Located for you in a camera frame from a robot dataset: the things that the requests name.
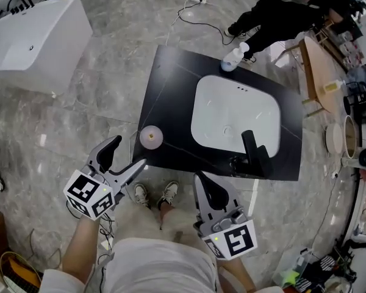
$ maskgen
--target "round container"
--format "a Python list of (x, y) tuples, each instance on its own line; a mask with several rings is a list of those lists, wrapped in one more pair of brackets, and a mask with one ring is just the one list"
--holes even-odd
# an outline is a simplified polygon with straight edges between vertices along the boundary
[(141, 130), (140, 142), (148, 150), (157, 149), (163, 143), (163, 132), (156, 126), (147, 126)]
[(353, 119), (347, 115), (343, 126), (345, 154), (352, 159), (356, 152), (356, 130)]
[(340, 154), (343, 150), (343, 133), (338, 123), (330, 124), (325, 131), (325, 143), (331, 154)]

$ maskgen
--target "white sink basin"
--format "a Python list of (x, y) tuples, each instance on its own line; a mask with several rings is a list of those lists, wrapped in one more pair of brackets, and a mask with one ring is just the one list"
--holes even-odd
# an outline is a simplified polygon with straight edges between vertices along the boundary
[(0, 19), (0, 78), (61, 94), (92, 35), (80, 0), (48, 0)]
[(195, 94), (191, 133), (208, 148), (245, 153), (243, 131), (252, 130), (257, 146), (273, 157), (279, 149), (281, 111), (258, 89), (218, 76), (205, 76)]

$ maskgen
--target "white bathtub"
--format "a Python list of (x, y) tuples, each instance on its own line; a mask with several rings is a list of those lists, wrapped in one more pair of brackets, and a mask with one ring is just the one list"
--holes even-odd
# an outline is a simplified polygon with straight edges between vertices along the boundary
[(59, 95), (92, 35), (81, 0), (48, 0), (0, 20), (0, 78)]

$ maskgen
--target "sneaker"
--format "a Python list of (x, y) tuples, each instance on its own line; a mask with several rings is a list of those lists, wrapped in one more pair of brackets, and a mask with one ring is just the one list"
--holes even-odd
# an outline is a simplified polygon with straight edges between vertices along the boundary
[(148, 191), (146, 190), (144, 185), (142, 185), (140, 183), (135, 185), (134, 196), (135, 196), (135, 202), (137, 204), (150, 208), (149, 199), (148, 199)]
[(244, 58), (244, 57), (243, 57), (243, 59), (242, 59), (242, 63), (247, 64), (249, 67), (251, 67), (251, 66), (252, 66), (252, 64), (253, 64), (253, 63), (255, 63), (255, 62), (256, 62), (256, 58), (255, 58), (255, 57), (253, 57), (253, 56), (252, 56), (252, 58), (250, 58), (250, 59), (246, 59), (246, 58)]
[(5, 183), (4, 180), (0, 176), (0, 192), (4, 191), (5, 189)]
[[(228, 31), (229, 28), (225, 29), (224, 30), (224, 35), (227, 36), (227, 37), (236, 37), (235, 35), (232, 35), (229, 31)], [(240, 35), (237, 36), (237, 38), (241, 38), (241, 39), (245, 39), (246, 38), (246, 33), (245, 32), (242, 32)]]
[(179, 184), (176, 181), (171, 181), (164, 189), (163, 195), (157, 202), (157, 208), (160, 210), (161, 203), (167, 202), (172, 204), (172, 200), (178, 192)]

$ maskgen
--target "beige shorts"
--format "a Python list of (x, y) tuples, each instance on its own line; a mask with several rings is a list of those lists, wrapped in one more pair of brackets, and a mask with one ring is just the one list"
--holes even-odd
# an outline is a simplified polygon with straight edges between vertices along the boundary
[(194, 214), (175, 208), (165, 214), (160, 225), (149, 208), (135, 204), (125, 196), (115, 208), (115, 222), (117, 230), (113, 244), (129, 237), (166, 240), (197, 248), (213, 259), (212, 252), (193, 227)]

